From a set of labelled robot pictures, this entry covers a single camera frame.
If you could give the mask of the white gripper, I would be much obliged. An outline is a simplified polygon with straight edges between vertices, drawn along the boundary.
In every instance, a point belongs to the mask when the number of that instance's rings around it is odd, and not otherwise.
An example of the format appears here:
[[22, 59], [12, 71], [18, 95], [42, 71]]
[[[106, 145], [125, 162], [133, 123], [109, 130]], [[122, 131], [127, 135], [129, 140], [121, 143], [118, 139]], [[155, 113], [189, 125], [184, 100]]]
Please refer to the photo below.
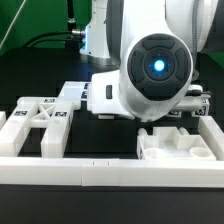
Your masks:
[[134, 119], [120, 102], [118, 70], [92, 75], [87, 90], [87, 110], [95, 115], [118, 115]]

